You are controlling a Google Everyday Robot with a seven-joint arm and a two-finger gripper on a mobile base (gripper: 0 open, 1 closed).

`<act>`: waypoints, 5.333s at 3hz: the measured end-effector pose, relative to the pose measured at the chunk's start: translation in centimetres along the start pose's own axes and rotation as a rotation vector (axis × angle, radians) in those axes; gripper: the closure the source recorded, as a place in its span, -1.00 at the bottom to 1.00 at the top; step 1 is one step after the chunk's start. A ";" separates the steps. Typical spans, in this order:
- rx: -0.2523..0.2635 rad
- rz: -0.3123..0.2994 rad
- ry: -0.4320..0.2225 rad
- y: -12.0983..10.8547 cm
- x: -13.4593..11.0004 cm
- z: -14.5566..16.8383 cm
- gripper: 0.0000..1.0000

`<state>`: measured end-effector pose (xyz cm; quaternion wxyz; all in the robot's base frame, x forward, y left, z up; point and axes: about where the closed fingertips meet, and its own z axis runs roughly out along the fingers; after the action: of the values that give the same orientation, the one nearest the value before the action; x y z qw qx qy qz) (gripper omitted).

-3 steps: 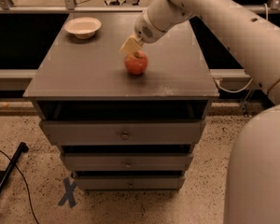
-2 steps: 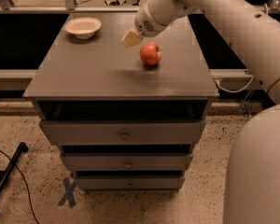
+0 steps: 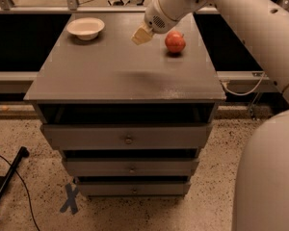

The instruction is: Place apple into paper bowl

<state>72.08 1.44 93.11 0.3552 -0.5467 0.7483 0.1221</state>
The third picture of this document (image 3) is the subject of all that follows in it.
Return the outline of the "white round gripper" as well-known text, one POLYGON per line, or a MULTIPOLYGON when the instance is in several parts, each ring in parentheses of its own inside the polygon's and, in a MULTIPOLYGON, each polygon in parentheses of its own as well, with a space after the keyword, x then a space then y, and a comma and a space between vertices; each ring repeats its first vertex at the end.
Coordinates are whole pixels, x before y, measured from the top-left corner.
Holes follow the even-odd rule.
POLYGON ((206 0, 152 0, 144 13, 144 23, 132 36, 136 45, 152 40, 154 34, 165 34, 188 13, 206 5, 206 0))

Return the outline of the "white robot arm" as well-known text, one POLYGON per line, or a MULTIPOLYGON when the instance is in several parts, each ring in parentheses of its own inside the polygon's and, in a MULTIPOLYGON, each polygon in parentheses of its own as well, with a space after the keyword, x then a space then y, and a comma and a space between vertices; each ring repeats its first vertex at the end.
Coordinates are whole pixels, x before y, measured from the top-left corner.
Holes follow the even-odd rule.
MULTIPOLYGON (((271 0, 152 0, 132 39, 147 43, 207 4, 215 6, 289 106, 289 12, 271 0)), ((289 231, 289 108, 263 122, 242 151, 231 231, 289 231)))

